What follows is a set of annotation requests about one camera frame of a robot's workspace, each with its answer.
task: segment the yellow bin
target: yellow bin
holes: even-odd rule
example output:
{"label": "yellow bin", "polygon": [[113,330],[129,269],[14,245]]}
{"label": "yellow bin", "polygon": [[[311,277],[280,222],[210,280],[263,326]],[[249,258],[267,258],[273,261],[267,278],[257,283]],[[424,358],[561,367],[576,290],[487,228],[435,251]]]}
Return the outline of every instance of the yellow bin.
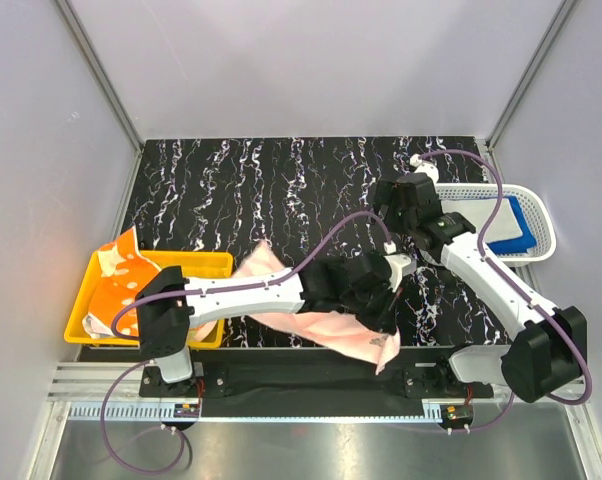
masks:
{"label": "yellow bin", "polygon": [[[180,265],[186,277],[201,278],[228,278],[232,274],[232,255],[225,252],[160,252],[143,250],[141,254],[152,260],[161,268]],[[97,288],[101,278],[101,267],[96,252],[92,254],[88,269],[83,277],[79,294],[74,302],[70,319],[65,327],[63,338],[68,343],[81,343],[83,345],[125,345],[138,346],[139,342],[123,338],[94,339],[83,329],[82,321],[88,314],[88,306],[92,294]],[[210,334],[201,342],[188,339],[192,348],[218,348],[223,340],[223,325],[225,321],[218,320]]]}

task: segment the gray floor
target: gray floor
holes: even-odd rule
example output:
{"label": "gray floor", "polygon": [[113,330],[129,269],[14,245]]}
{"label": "gray floor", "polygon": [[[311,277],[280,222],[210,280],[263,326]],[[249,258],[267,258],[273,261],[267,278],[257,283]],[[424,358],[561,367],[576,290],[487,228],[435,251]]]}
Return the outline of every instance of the gray floor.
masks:
{"label": "gray floor", "polygon": [[[478,405],[476,423],[497,413]],[[112,422],[111,442],[123,445],[148,424]],[[427,429],[430,433],[415,432]],[[411,425],[224,424],[190,428],[193,461],[161,478],[174,479],[543,479],[585,478],[562,407],[516,404],[494,429],[469,436],[433,434]],[[154,432],[124,448],[127,461],[158,468],[174,458],[177,440]],[[70,421],[53,474],[57,480],[146,478],[114,461],[96,422]]]}

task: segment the white basket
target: white basket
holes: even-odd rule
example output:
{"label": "white basket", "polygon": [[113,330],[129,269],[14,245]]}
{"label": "white basket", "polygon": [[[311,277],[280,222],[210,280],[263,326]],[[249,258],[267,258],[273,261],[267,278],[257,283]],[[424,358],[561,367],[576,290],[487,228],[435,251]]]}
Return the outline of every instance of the white basket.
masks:
{"label": "white basket", "polygon": [[[478,198],[495,198],[497,186],[489,183],[438,183],[437,193],[441,200],[470,200]],[[537,246],[528,253],[498,255],[506,265],[521,267],[530,262],[540,262],[549,258],[557,246],[552,220],[541,199],[533,191],[518,185],[503,185],[503,194],[514,196],[519,200],[523,216],[530,231],[537,240]],[[482,225],[475,225],[477,232]]]}

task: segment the blue cloth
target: blue cloth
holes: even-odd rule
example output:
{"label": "blue cloth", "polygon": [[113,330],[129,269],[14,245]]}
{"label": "blue cloth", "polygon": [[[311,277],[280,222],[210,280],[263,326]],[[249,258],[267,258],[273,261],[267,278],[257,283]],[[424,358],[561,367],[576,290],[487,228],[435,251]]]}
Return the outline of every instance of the blue cloth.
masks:
{"label": "blue cloth", "polygon": [[503,255],[506,253],[527,253],[529,248],[536,247],[537,240],[532,235],[530,227],[528,227],[528,224],[525,221],[523,209],[521,208],[519,200],[517,200],[516,197],[505,197],[505,199],[510,202],[512,212],[519,223],[519,228],[521,229],[521,232],[523,232],[523,235],[511,240],[500,240],[498,242],[488,243],[488,246],[496,255]]}

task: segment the white wall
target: white wall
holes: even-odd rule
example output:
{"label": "white wall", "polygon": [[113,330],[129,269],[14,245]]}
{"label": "white wall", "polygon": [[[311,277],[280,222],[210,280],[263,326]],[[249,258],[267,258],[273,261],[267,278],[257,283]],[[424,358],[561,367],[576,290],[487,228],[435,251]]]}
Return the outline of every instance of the white wall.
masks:
{"label": "white wall", "polygon": [[560,0],[71,0],[144,138],[487,136]]}
{"label": "white wall", "polygon": [[541,195],[556,254],[541,289],[588,318],[593,405],[602,427],[602,0],[581,2],[496,148],[507,182]]}
{"label": "white wall", "polygon": [[51,1],[0,0],[0,478],[23,477],[133,151]]}

